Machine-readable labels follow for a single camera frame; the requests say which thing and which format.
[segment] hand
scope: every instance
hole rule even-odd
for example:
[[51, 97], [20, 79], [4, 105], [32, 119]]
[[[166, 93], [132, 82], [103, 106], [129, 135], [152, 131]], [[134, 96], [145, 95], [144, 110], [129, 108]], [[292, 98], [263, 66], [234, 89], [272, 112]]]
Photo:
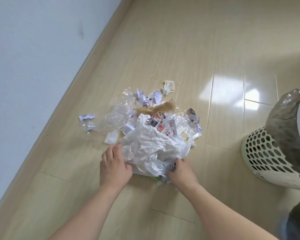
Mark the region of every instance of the hand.
[[186, 159], [177, 159], [176, 170], [168, 171], [168, 176], [183, 195], [200, 186], [191, 164]]
[[100, 162], [100, 187], [111, 187], [121, 192], [132, 177], [131, 165], [124, 164], [121, 145], [111, 145], [102, 154]]

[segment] trash pile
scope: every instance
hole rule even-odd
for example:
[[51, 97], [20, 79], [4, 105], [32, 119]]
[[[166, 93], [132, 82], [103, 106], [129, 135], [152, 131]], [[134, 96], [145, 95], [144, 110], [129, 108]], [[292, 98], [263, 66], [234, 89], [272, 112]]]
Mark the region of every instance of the trash pile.
[[[175, 91], [173, 81], [166, 81], [163, 95]], [[105, 143], [116, 144], [119, 134], [125, 162], [133, 173], [160, 177], [160, 184], [169, 181], [166, 171], [173, 170], [175, 160], [184, 158], [202, 135], [200, 117], [190, 108], [186, 112], [176, 107], [173, 100], [162, 101], [159, 90], [150, 93], [130, 88], [117, 97], [117, 105], [102, 118], [94, 114], [79, 116], [86, 132], [107, 133]]]

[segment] wooden floor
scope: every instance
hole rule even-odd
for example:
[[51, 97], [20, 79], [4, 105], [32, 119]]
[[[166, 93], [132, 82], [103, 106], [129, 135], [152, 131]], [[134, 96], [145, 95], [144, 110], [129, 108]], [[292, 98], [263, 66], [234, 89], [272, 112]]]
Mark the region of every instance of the wooden floor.
[[[105, 136], [87, 137], [81, 114], [109, 110], [118, 92], [146, 94], [173, 80], [170, 94], [201, 117], [188, 159], [226, 205], [275, 234], [300, 200], [254, 177], [240, 141], [264, 125], [285, 92], [300, 88], [300, 0], [134, 0], [63, 125], [3, 239], [47, 239], [99, 186]], [[196, 212], [172, 185], [134, 175], [100, 239], [207, 239]]]

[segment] brown paper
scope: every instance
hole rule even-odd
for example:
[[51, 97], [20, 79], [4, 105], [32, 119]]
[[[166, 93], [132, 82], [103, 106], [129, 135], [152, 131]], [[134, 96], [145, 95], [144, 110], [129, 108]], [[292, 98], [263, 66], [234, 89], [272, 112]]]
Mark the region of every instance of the brown paper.
[[156, 107], [148, 106], [148, 107], [140, 107], [136, 109], [137, 114], [145, 114], [153, 116], [157, 112], [172, 112], [176, 109], [176, 102], [171, 100], [168, 102], [165, 102], [164, 104], [160, 104]]

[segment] left hand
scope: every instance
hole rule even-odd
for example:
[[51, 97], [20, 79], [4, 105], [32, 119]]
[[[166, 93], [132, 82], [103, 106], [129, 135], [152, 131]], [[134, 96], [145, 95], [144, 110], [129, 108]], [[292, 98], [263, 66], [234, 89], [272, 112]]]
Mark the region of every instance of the left hand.
[[100, 186], [121, 191], [132, 177], [131, 165], [124, 164], [121, 144], [111, 145], [100, 161]]

